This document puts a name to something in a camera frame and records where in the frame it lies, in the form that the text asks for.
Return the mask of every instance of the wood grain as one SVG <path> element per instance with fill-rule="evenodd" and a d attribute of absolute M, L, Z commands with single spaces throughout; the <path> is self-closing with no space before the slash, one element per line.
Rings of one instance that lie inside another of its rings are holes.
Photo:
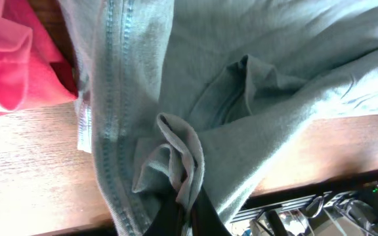
<path fill-rule="evenodd" d="M 72 46 L 55 0 L 29 0 L 65 57 Z M 72 104 L 0 117 L 0 235 L 95 227 L 110 219 L 91 155 L 76 150 Z M 378 115 L 313 123 L 253 195 L 378 168 Z"/>

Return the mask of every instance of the red fabric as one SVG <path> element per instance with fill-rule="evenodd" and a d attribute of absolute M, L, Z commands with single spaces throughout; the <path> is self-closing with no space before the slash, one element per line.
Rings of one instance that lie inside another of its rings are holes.
<path fill-rule="evenodd" d="M 72 69 L 26 0 L 0 0 L 0 115 L 77 98 Z"/>

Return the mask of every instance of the gray fabric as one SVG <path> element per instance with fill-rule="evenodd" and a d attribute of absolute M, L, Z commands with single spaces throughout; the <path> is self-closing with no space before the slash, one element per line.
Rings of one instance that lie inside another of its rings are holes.
<path fill-rule="evenodd" d="M 378 114 L 378 1 L 60 3 L 120 235 L 171 187 L 189 210 L 202 184 L 228 222 L 311 121 Z"/>

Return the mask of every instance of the pink cloth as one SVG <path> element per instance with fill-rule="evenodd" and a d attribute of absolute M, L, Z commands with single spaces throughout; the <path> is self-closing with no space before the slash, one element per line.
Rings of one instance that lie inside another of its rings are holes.
<path fill-rule="evenodd" d="M 72 69 L 26 0 L 0 0 L 0 115 L 77 98 Z"/>

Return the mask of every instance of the wrinkled cloth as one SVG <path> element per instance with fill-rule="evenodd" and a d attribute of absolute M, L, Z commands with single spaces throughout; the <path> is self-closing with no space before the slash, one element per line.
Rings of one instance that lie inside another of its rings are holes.
<path fill-rule="evenodd" d="M 60 4 L 119 235 L 172 187 L 190 210 L 202 185 L 226 223 L 310 122 L 378 114 L 378 1 Z"/>
<path fill-rule="evenodd" d="M 72 69 L 26 0 L 0 0 L 0 115 L 77 98 Z"/>

